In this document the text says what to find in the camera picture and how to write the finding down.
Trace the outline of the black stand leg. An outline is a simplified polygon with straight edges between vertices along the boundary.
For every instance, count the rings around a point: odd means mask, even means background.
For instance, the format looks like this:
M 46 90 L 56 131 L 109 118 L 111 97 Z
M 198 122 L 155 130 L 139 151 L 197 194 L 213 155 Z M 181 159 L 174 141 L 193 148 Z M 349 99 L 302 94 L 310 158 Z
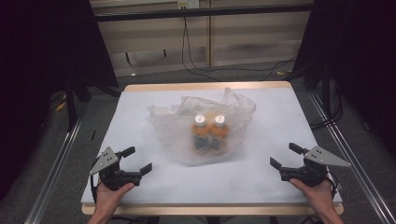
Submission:
M 330 77 L 326 64 L 323 65 L 322 73 L 322 103 L 327 116 L 330 116 Z
M 69 80 L 67 80 L 65 82 L 64 89 L 65 89 L 67 113 L 68 113 L 68 129 L 67 129 L 67 131 L 71 132 L 77 122 L 77 115 L 76 115 L 76 109 L 75 109 L 74 92 L 72 90 L 72 85 Z

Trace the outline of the orange juice bottle white cap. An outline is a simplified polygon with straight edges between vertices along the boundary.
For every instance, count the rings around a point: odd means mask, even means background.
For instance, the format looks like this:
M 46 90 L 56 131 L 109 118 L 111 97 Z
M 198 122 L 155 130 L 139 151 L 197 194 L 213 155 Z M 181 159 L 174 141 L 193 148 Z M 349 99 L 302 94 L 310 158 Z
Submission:
M 194 124 L 192 125 L 191 130 L 193 134 L 194 148 L 200 153 L 209 149 L 210 125 L 204 115 L 198 114 L 194 117 Z
M 212 133 L 212 148 L 217 155 L 225 153 L 226 137 L 229 132 L 229 127 L 226 124 L 223 115 L 216 115 L 211 126 Z

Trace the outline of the black horizontal bar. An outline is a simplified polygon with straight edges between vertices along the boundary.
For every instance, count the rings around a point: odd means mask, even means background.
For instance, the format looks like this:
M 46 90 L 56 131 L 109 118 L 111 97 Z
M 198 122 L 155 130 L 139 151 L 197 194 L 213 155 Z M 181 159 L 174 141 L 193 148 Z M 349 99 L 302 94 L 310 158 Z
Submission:
M 98 22 L 138 21 L 138 20 L 173 19 L 173 18 L 188 18 L 188 17 L 261 14 L 261 13 L 304 12 L 304 11 L 310 11 L 313 8 L 314 8 L 313 4 L 294 4 L 294 5 L 272 5 L 272 6 L 259 6 L 259 7 L 213 7 L 213 8 L 195 8 L 195 9 L 173 9 L 173 10 L 147 11 L 147 12 L 102 13 L 102 14 L 95 14 L 94 19 Z

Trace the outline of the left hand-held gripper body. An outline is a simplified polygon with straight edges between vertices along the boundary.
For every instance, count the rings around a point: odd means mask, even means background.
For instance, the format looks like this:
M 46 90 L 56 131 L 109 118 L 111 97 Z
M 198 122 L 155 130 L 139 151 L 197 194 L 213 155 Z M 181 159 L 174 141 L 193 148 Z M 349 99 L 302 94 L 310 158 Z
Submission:
M 94 161 L 90 170 L 90 177 L 99 174 L 102 183 L 111 190 L 118 190 L 125 184 L 133 183 L 140 185 L 140 172 L 125 172 L 120 168 L 121 151 L 115 153 L 111 147 L 107 147 Z

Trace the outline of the metal floor rail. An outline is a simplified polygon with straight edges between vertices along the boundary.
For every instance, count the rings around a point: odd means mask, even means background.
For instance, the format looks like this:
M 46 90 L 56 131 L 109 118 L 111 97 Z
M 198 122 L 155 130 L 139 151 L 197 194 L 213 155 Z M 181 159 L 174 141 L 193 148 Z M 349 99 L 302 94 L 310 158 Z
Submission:
M 64 164 L 68 158 L 68 154 L 72 146 L 74 145 L 75 139 L 78 135 L 81 121 L 82 121 L 82 116 L 77 118 L 71 129 L 67 132 L 67 135 L 63 141 L 62 147 L 57 155 L 57 158 L 50 169 L 46 182 L 41 188 L 38 196 L 35 198 L 33 207 L 31 208 L 23 224 L 40 224 L 41 219 L 50 202 L 50 198 L 53 192 L 55 191 L 56 184 L 60 178 L 61 171 L 64 168 Z
M 326 123 L 325 127 L 330 132 L 335 144 L 338 146 L 344 158 L 351 163 L 350 169 L 355 178 L 357 179 L 359 185 L 361 186 L 362 191 L 364 192 L 371 206 L 374 208 L 381 223 L 396 224 L 396 217 L 392 214 L 386 201 L 379 193 L 369 176 L 364 171 L 358 158 L 355 156 L 352 148 L 348 144 L 345 137 L 342 135 L 335 121 L 333 119 L 330 119 L 330 116 L 325 112 L 322 100 L 315 92 L 310 91 L 308 94 L 321 119 Z

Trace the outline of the white table mat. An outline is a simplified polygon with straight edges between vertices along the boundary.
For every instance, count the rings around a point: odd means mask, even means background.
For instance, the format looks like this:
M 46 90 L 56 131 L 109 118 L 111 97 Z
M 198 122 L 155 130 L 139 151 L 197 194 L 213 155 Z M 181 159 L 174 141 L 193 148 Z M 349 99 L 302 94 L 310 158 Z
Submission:
M 269 160 L 300 167 L 303 159 L 291 143 L 312 148 L 316 140 L 291 88 L 243 90 L 256 110 L 242 144 L 220 161 L 189 166 L 171 159 L 162 149 L 149 120 L 149 107 L 178 105 L 185 91 L 135 91 L 122 94 L 103 147 L 136 152 L 123 159 L 125 171 L 151 163 L 139 187 L 123 197 L 126 204 L 254 204 L 305 203 L 305 196 L 281 180 Z

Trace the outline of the person's left hand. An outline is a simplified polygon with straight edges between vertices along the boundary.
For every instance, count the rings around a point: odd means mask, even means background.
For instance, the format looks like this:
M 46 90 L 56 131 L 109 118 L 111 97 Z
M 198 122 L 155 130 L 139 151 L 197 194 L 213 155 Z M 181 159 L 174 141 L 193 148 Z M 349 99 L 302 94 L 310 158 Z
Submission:
M 94 213 L 102 218 L 111 217 L 116 211 L 121 198 L 133 188 L 134 184 L 128 183 L 118 190 L 111 190 L 104 184 L 100 183 L 97 186 L 97 198 Z

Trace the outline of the wooden table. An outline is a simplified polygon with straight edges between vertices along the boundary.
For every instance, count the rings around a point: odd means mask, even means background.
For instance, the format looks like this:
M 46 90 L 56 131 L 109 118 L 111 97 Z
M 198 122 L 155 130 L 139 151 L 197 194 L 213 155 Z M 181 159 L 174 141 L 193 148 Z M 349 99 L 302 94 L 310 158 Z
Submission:
M 286 81 L 231 82 L 231 83 L 182 83 L 130 85 L 125 92 L 135 91 L 185 91 L 186 96 L 202 97 L 218 101 L 225 88 L 242 94 L 243 90 L 291 88 Z M 254 203 L 254 204 L 126 204 L 121 200 L 116 210 L 119 215 L 131 216 L 302 216 L 312 214 L 305 203 Z

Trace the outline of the white wall socket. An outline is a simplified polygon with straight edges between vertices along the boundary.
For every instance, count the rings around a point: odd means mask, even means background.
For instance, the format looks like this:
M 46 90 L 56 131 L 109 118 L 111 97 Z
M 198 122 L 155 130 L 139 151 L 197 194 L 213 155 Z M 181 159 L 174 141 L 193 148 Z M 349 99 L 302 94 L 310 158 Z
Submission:
M 178 9 L 196 9 L 200 7 L 199 0 L 177 0 Z

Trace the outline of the person's right hand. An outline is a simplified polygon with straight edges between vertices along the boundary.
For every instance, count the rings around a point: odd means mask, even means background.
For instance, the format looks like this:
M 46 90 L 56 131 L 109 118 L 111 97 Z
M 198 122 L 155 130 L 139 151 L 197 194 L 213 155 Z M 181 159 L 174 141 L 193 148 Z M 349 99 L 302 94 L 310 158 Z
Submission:
M 304 194 L 317 214 L 325 214 L 333 209 L 332 185 L 328 180 L 314 187 L 308 187 L 295 178 L 291 179 L 290 183 Z

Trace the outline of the black curtain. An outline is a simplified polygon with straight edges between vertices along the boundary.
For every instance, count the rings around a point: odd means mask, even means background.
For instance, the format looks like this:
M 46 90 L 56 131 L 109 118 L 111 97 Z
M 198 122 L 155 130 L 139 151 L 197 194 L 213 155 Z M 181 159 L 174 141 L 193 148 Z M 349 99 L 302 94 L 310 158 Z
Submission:
M 90 0 L 0 0 L 0 201 L 38 144 L 52 94 L 117 85 Z
M 333 77 L 396 157 L 396 0 L 314 0 L 293 73 Z

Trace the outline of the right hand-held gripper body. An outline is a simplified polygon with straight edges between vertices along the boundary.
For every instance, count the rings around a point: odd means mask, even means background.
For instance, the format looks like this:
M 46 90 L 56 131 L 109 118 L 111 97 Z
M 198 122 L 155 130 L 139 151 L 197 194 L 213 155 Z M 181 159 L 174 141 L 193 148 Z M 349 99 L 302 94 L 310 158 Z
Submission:
M 319 185 L 327 177 L 327 167 L 341 166 L 350 167 L 351 163 L 345 161 L 326 149 L 316 146 L 312 149 L 304 148 L 304 165 L 300 168 L 281 167 L 279 170 L 282 181 L 290 181 L 295 178 L 302 181 L 308 187 Z

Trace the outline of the clear plastic bag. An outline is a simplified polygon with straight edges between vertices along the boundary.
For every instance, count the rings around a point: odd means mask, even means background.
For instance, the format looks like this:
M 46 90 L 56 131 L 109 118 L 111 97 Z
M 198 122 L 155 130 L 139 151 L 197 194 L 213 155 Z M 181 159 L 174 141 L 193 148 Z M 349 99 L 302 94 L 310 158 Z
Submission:
M 188 165 L 201 165 L 220 161 L 233 154 L 239 147 L 252 121 L 256 104 L 246 96 L 227 88 L 219 102 L 194 96 L 183 96 L 178 105 L 148 108 L 150 121 L 158 135 L 162 148 L 175 161 Z M 210 125 L 209 149 L 198 152 L 193 145 L 191 127 L 194 117 L 205 116 Z M 229 132 L 226 137 L 225 153 L 217 155 L 212 148 L 211 126 L 216 115 L 223 115 Z

